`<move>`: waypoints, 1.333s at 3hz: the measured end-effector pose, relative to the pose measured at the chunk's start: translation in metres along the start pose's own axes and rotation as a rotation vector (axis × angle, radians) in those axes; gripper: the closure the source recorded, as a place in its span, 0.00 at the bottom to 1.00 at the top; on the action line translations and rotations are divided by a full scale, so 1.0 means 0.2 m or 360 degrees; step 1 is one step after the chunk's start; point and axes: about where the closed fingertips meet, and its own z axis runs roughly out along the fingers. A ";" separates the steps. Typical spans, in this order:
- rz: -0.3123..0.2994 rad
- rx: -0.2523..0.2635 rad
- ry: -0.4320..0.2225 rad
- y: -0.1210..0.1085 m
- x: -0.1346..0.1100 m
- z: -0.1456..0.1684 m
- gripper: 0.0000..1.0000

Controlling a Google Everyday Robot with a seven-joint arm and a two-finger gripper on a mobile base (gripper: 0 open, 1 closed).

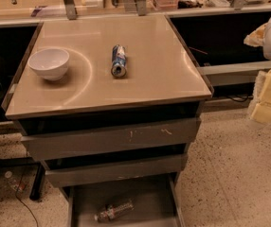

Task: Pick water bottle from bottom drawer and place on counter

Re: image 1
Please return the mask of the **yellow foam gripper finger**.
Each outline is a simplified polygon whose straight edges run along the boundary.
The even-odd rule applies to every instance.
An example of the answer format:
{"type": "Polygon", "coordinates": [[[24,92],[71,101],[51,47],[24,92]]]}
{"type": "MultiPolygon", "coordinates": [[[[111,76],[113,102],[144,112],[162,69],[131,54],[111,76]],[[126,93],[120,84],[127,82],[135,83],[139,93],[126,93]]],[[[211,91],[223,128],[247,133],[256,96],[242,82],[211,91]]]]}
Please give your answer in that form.
{"type": "Polygon", "coordinates": [[[260,71],[256,77],[250,119],[262,124],[271,122],[271,70],[260,71]]]}
{"type": "Polygon", "coordinates": [[[263,24],[248,34],[244,38],[244,44],[252,47],[263,46],[266,26],[267,24],[263,24]]]}

